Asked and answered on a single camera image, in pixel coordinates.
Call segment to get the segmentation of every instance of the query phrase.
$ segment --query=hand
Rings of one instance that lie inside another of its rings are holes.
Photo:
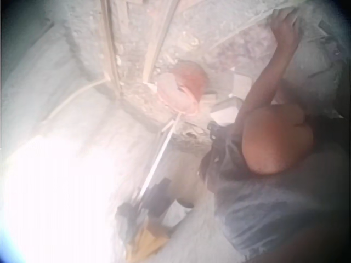
[[[300,42],[297,9],[274,9],[270,17],[270,28],[277,41],[278,51],[293,55]]]

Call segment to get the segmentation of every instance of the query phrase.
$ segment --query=black object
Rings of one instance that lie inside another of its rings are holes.
[[[173,199],[168,194],[170,184],[170,179],[163,178],[145,193],[141,206],[148,210],[148,216],[159,218],[172,204]]]

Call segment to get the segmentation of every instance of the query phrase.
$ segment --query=dirt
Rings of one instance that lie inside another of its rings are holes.
[[[189,2],[192,6],[186,8],[182,2],[185,3],[181,1],[181,8],[174,15],[158,56],[152,84],[155,84],[159,74],[168,71],[177,61],[192,60],[198,62],[207,72],[210,84],[205,91],[216,92],[218,101],[227,98],[231,93],[233,69],[251,77],[254,81],[271,58],[275,41],[267,22],[259,18],[269,14],[274,8],[293,3],[287,0],[248,2],[203,0],[193,1],[194,5]],[[139,115],[150,119],[155,126],[161,127],[175,113],[159,101],[152,89],[154,86],[150,88],[141,81],[150,31],[158,15],[160,0],[147,1],[143,5],[128,3],[128,34],[121,33],[116,2],[111,3],[114,44],[117,50],[116,63],[124,92],[123,98],[127,104],[135,107]],[[101,76],[101,38],[98,34],[101,12],[98,1],[84,1],[84,4],[81,1],[62,1],[60,6],[60,10],[65,13],[62,17],[67,39],[70,40],[72,53],[81,65],[81,71],[86,79]],[[320,43],[320,38],[325,36],[325,33],[318,28],[318,23],[322,18],[325,19],[332,28],[337,28],[335,33],[339,36],[338,39],[345,43],[343,22],[333,9],[321,1],[306,1],[300,4],[300,10],[302,42],[285,77],[299,86],[302,93],[307,93],[308,95],[303,95],[306,98],[316,96],[318,100],[324,100],[325,97],[330,97],[333,93],[331,91],[337,87],[339,67],[334,66],[325,54]],[[251,21],[257,23],[228,38],[235,30],[245,28]],[[318,78],[309,79],[309,77],[329,70],[331,84],[324,85],[322,91],[318,90],[316,94],[316,88],[309,87],[315,87],[320,81]],[[210,143],[206,129],[210,121],[209,110],[208,107],[203,108],[197,116],[183,118],[185,122],[176,132],[179,141],[183,140],[189,148],[196,144]],[[194,131],[188,133],[187,130],[190,128],[186,122],[199,127],[204,134]]]

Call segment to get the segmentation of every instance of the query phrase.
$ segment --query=metal rod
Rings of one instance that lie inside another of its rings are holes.
[[[172,134],[173,134],[173,132],[174,132],[174,129],[176,128],[176,125],[177,125],[177,123],[178,123],[178,121],[179,121],[181,115],[182,115],[181,113],[179,113],[179,114],[177,115],[177,117],[175,118],[175,121],[173,122],[172,127],[170,128],[170,130],[169,130],[169,132],[168,132],[168,134],[167,134],[167,137],[166,137],[166,139],[165,139],[165,141],[164,141],[164,143],[163,143],[163,145],[162,145],[160,151],[159,151],[158,154],[157,154],[157,157],[156,157],[156,159],[155,159],[155,162],[153,163],[153,165],[152,165],[152,167],[151,167],[151,169],[150,169],[150,171],[149,171],[149,174],[147,175],[147,177],[146,177],[146,179],[145,179],[144,185],[143,185],[143,187],[142,187],[141,190],[140,190],[140,193],[139,193],[138,198],[137,198],[138,201],[141,200],[141,198],[143,197],[143,195],[144,195],[146,189],[148,188],[148,186],[149,186],[149,184],[150,184],[150,182],[151,182],[151,179],[152,179],[152,177],[153,177],[153,175],[154,175],[154,173],[155,173],[155,171],[156,171],[156,168],[157,168],[157,166],[158,166],[158,164],[159,164],[159,162],[160,162],[160,160],[161,160],[161,157],[162,157],[162,155],[163,155],[163,153],[164,153],[164,151],[165,151],[165,149],[166,149],[166,147],[167,147],[167,145],[168,145],[168,143],[169,143],[169,140],[170,140],[171,137],[172,137]]]

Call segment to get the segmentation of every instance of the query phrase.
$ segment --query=debris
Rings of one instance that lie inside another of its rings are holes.
[[[252,80],[249,77],[235,73],[233,91],[231,92],[231,95],[245,100],[251,86]]]
[[[232,97],[224,100],[216,105],[211,110],[211,118],[220,126],[227,126],[235,122],[237,113],[243,101],[240,98]]]
[[[200,103],[215,104],[217,101],[217,92],[203,94]]]
[[[117,65],[121,65],[121,58],[120,56],[116,55],[116,62],[117,62]]]

